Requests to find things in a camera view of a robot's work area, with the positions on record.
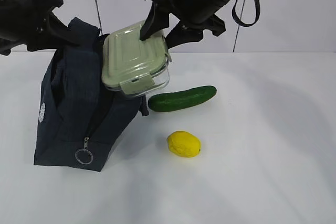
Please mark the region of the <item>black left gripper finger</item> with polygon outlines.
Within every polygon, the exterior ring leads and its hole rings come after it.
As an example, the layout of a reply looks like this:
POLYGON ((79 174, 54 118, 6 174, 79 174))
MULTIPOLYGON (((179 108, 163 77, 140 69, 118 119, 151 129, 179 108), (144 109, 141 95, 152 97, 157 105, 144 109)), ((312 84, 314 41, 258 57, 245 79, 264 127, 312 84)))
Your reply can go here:
POLYGON ((76 46, 81 44, 78 35, 60 21, 53 12, 48 17, 48 30, 54 38, 61 40, 64 44, 76 46))

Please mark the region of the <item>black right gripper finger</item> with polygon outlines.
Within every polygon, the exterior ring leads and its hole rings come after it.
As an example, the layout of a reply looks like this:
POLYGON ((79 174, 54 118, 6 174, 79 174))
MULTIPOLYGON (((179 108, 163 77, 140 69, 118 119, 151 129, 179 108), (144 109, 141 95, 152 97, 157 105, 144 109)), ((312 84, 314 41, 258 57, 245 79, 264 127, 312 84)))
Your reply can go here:
POLYGON ((168 49, 191 42, 199 42, 203 39, 203 30, 189 28, 178 23, 166 36, 165 41, 168 49))
POLYGON ((156 32, 169 27, 170 4, 152 2, 150 12, 140 30, 140 40, 145 41, 156 32))

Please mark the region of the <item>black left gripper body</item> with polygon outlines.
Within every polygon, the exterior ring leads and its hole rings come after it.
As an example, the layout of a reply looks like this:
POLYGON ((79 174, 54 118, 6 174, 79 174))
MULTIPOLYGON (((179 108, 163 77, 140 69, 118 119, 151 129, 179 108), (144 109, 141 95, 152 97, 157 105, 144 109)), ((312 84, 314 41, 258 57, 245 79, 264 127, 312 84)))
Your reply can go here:
POLYGON ((1 0, 1 55, 26 45, 28 51, 53 49, 64 43, 64 25, 52 13, 63 0, 1 0))

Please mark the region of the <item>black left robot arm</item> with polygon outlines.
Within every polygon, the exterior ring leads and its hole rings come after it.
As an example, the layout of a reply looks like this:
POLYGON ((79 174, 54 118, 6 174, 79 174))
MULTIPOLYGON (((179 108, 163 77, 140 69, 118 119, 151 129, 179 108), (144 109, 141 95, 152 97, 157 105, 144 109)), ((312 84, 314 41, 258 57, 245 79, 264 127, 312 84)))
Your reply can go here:
POLYGON ((64 0, 1 0, 1 55, 26 45, 28 51, 78 46, 80 40, 53 13, 64 0))

